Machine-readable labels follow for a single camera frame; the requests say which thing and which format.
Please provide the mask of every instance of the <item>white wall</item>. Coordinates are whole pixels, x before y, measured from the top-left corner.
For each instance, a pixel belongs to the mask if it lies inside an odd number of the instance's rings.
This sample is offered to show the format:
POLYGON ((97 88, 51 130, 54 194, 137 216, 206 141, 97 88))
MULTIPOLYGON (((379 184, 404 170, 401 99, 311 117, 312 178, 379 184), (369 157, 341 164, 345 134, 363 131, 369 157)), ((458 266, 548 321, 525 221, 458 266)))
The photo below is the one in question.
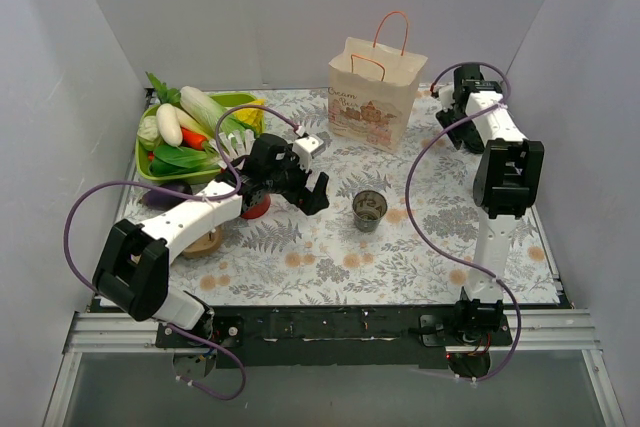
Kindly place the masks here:
MULTIPOLYGON (((123 176, 143 90, 95 0, 0 0, 0 11, 0 425, 36 426, 89 297, 63 259, 64 219, 78 193, 123 176)), ((118 194, 76 223, 87 274, 118 194)))
MULTIPOLYGON (((347 36, 372 38, 390 10, 412 20, 425 78, 461 60, 507 68, 544 0, 97 0, 139 78, 209 88, 326 86, 347 36)), ((390 19, 382 40, 401 45, 390 19)))
POLYGON ((565 288, 591 309, 627 425, 640 425, 640 0, 546 0, 509 72, 542 140, 538 206, 565 288))

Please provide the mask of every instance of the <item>patterned mat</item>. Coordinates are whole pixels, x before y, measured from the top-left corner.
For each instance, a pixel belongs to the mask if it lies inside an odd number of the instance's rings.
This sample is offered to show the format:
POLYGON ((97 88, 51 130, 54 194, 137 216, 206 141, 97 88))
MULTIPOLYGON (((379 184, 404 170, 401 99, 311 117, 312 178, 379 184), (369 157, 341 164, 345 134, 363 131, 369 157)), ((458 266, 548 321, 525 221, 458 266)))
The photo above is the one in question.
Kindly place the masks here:
MULTIPOLYGON (((466 267, 440 257, 418 238, 407 219, 404 200, 411 163, 440 130, 434 117, 439 104, 423 90, 418 92, 403 143, 394 155, 331 134, 326 89, 252 93, 326 142, 327 150, 313 168, 330 177, 331 206, 306 217, 274 195, 262 218, 236 219, 223 226, 224 243, 218 252, 197 260, 179 256, 171 266, 171 283, 212 305, 458 300, 466 267), (356 230, 352 220, 351 201, 364 189, 383 193, 389 204, 379 228, 371 234, 356 230)), ((267 116, 267 125, 268 131, 293 140, 283 122, 267 116)), ((479 160, 441 139, 423 159, 412 185, 414 214, 427 235, 469 260, 478 221, 471 185, 479 160)), ((141 221, 158 214, 138 203, 143 193, 132 189, 125 217, 141 221)), ((505 281, 519 302, 558 302, 538 228, 529 213, 514 235, 505 281)))

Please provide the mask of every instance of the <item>paper bag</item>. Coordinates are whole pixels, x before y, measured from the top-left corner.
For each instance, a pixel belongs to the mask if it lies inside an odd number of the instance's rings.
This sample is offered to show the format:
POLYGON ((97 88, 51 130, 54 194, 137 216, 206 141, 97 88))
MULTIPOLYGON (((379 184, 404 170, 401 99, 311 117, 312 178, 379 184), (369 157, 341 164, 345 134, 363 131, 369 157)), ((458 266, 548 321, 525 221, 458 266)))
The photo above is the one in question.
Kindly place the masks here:
POLYGON ((329 63, 329 126, 333 133, 395 152, 407 128, 427 57, 405 51, 409 19, 388 13, 373 39, 347 38, 344 51, 329 63), (390 15, 406 22, 402 50, 379 44, 390 15))

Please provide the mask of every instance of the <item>green plastic tray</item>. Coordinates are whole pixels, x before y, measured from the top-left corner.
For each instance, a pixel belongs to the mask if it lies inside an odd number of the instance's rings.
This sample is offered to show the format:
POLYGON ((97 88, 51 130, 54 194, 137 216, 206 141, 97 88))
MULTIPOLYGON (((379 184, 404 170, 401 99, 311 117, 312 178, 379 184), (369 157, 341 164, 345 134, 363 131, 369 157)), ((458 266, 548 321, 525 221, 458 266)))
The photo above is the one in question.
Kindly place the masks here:
MULTIPOLYGON (((246 92, 230 92, 227 94, 213 94, 211 96, 213 100, 218 102, 223 107, 236 107, 238 105, 247 104, 249 102, 253 102, 256 100, 256 97, 248 94, 246 92)), ((147 117, 149 115, 155 115, 156 110, 158 110, 160 105, 154 105, 150 109, 148 109, 143 117, 147 117)), ((262 130, 264 131, 264 120, 262 121, 262 130)), ((141 177, 154 182, 154 183, 163 183, 168 182, 170 180, 184 180, 185 182, 189 182, 190 184, 205 184, 213 180, 213 178, 220 173, 220 168, 205 170, 203 172, 192 172, 190 174, 179 174, 179 175, 167 175, 164 177, 155 177, 151 175, 149 172, 149 165, 151 161, 147 157, 149 155, 149 151, 145 149, 139 140, 136 139, 136 167, 138 168, 138 173, 141 177)))

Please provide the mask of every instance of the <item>orange bag handle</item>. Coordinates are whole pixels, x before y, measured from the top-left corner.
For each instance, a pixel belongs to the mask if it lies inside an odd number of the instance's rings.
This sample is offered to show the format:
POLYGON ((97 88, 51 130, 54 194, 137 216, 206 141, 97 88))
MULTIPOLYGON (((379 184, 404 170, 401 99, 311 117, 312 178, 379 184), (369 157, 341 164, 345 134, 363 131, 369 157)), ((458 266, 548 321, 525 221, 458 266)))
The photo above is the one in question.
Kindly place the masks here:
POLYGON ((373 48, 375 49, 376 44, 378 43, 378 35, 380 35, 380 29, 382 28, 382 24, 384 24, 384 21, 387 20, 387 18, 389 18, 393 14, 400 14, 401 16, 404 17, 404 20, 406 20, 407 22, 407 28, 404 31, 404 43, 402 44, 402 53, 400 54, 400 55, 404 55, 404 49, 407 46, 407 39, 409 38, 409 17, 407 17, 407 14, 405 14, 401 10, 394 10, 393 12, 389 12, 387 15, 384 16, 384 19, 382 19, 382 22, 380 22, 380 25, 378 26, 378 30, 376 31, 376 36, 373 38, 373 48))
POLYGON ((367 57, 363 57, 362 55, 358 55, 358 54, 351 54, 351 73, 353 73, 353 58, 354 57, 357 57, 358 59, 362 59, 362 60, 366 60, 366 61, 372 62, 372 63, 376 64, 378 67, 380 67, 382 69, 382 78, 380 79, 380 82, 382 82, 384 80, 384 76, 387 73, 387 69, 384 68, 384 65, 382 65, 380 62, 376 62, 375 60, 368 59, 367 57))

